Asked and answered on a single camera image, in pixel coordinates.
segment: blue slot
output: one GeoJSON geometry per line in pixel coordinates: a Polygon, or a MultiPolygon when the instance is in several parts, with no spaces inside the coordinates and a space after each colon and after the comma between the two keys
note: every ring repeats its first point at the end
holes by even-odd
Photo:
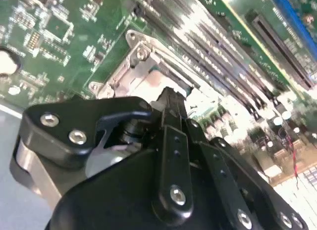
{"type": "Polygon", "coordinates": [[[273,0],[281,11],[287,22],[292,26],[292,29],[299,36],[300,40],[306,46],[313,58],[317,60],[317,46],[312,39],[310,33],[303,25],[301,19],[297,16],[295,10],[288,0],[273,0]]]}

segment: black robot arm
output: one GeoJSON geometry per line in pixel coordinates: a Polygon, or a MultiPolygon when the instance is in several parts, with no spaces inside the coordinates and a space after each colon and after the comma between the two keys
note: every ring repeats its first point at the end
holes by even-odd
{"type": "Polygon", "coordinates": [[[10,170],[54,209],[47,230],[308,229],[225,140],[206,140],[181,94],[165,88],[153,107],[121,97],[24,112],[10,170]],[[105,146],[141,150],[87,178],[104,131],[105,146]]]}

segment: silver screw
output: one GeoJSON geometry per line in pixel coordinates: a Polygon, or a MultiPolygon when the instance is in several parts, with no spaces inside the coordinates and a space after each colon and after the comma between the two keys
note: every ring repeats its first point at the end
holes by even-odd
{"type": "Polygon", "coordinates": [[[148,108],[148,104],[147,104],[145,101],[143,101],[143,100],[139,103],[139,105],[140,105],[142,108],[144,108],[144,109],[147,109],[147,108],[148,108]]]}
{"type": "Polygon", "coordinates": [[[178,205],[184,205],[186,202],[186,196],[184,192],[175,185],[173,185],[170,189],[170,197],[178,205]]]}
{"type": "Polygon", "coordinates": [[[192,125],[193,125],[195,128],[198,127],[198,124],[197,124],[197,122],[196,122],[195,120],[191,120],[191,122],[192,122],[192,125]]]}
{"type": "Polygon", "coordinates": [[[220,143],[221,146],[226,147],[226,144],[225,144],[225,142],[223,140],[219,139],[219,143],[220,143]]]}
{"type": "Polygon", "coordinates": [[[249,216],[241,209],[238,209],[237,213],[238,219],[240,223],[246,228],[246,229],[251,229],[252,228],[252,222],[249,216]]]}
{"type": "Polygon", "coordinates": [[[300,229],[303,229],[303,228],[304,228],[302,222],[295,216],[295,214],[292,214],[292,219],[294,220],[294,222],[297,224],[297,226],[298,226],[300,229]]]}
{"type": "Polygon", "coordinates": [[[143,48],[138,49],[137,58],[139,60],[145,60],[147,58],[147,55],[148,55],[148,53],[145,49],[143,49],[143,48]]]}
{"type": "Polygon", "coordinates": [[[40,117],[41,123],[47,127],[55,127],[59,124],[59,119],[52,114],[44,114],[40,117]]]}
{"type": "Polygon", "coordinates": [[[280,218],[282,220],[282,222],[288,227],[288,228],[292,228],[292,222],[289,220],[289,218],[282,212],[280,212],[280,218]]]}
{"type": "Polygon", "coordinates": [[[80,130],[73,130],[68,135],[69,140],[75,144],[82,145],[87,141],[87,137],[84,132],[80,130]]]}

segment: red wire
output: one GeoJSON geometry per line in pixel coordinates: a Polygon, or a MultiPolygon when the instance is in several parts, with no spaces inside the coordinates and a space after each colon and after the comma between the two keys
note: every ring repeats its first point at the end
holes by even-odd
{"type": "Polygon", "coordinates": [[[293,151],[293,165],[294,165],[294,175],[296,178],[296,187],[298,189],[298,174],[297,174],[297,164],[296,164],[296,149],[294,149],[294,145],[292,143],[291,137],[287,136],[288,144],[291,150],[293,151]]]}

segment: black connector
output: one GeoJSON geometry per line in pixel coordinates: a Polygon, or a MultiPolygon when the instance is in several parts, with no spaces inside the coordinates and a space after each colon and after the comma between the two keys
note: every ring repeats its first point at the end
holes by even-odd
{"type": "Polygon", "coordinates": [[[275,57],[278,58],[287,73],[289,73],[304,89],[311,89],[314,86],[314,83],[309,79],[305,69],[264,17],[254,10],[251,10],[247,13],[245,18],[256,30],[257,34],[260,35],[262,41],[267,45],[271,52],[273,52],[275,57]]]}

